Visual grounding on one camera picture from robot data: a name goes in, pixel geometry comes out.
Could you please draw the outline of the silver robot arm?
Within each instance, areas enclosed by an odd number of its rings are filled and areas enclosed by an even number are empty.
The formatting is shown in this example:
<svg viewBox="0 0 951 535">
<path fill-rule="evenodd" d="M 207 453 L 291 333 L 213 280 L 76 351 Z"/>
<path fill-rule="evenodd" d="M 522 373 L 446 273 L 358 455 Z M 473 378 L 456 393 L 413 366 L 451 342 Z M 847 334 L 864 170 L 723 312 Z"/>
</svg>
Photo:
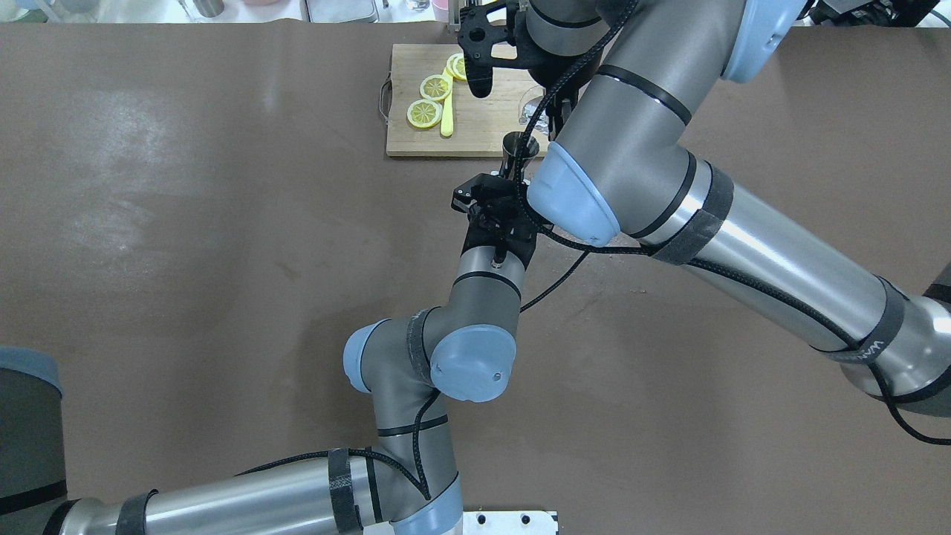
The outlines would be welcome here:
<svg viewBox="0 0 951 535">
<path fill-rule="evenodd" d="M 344 299 L 359 308 L 361 268 L 390 259 L 357 253 L 348 239 L 382 230 L 348 228 L 330 215 L 303 233 L 312 270 L 265 260 L 255 216 L 260 189 L 228 182 L 179 189 L 120 187 L 99 195 L 56 187 L 53 210 L 36 187 L 2 189 L 2 532 L 4 534 L 360 534 L 388 522 L 397 534 L 438 534 L 462 515 L 461 475 L 445 398 L 484 402 L 506 389 L 516 346 L 521 285 L 533 240 L 483 230 L 490 203 L 475 202 L 449 302 L 408 319 L 357 329 L 342 365 L 300 343 L 296 361 L 269 363 L 271 333 L 343 331 Z M 302 294 L 308 328 L 291 317 Z M 330 295 L 326 313 L 316 305 Z M 96 374 L 89 391 L 104 409 L 125 402 L 134 429 L 179 440 L 209 438 L 203 409 L 255 404 L 281 416 L 295 395 L 309 438 L 333 423 L 376 413 L 377 444 L 306 453 L 189 490 L 150 490 L 119 505 L 68 500 L 62 386 L 53 349 Z M 366 393 L 342 392 L 340 368 Z"/>
<path fill-rule="evenodd" d="M 911 294 L 841 253 L 700 152 L 711 94 L 747 82 L 802 1 L 469 1 L 473 95 L 501 70 L 543 90 L 504 174 L 542 235 L 588 255 L 692 272 L 841 369 L 917 441 L 949 417 L 949 285 Z"/>
</svg>

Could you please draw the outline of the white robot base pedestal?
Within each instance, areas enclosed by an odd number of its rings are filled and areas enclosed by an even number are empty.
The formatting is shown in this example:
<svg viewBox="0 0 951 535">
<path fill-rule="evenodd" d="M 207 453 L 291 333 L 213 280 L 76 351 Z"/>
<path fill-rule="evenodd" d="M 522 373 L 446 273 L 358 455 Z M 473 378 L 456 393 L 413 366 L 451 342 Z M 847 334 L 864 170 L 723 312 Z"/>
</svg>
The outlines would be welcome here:
<svg viewBox="0 0 951 535">
<path fill-rule="evenodd" d="M 556 512 L 543 510 L 466 511 L 461 534 L 559 534 Z"/>
</svg>

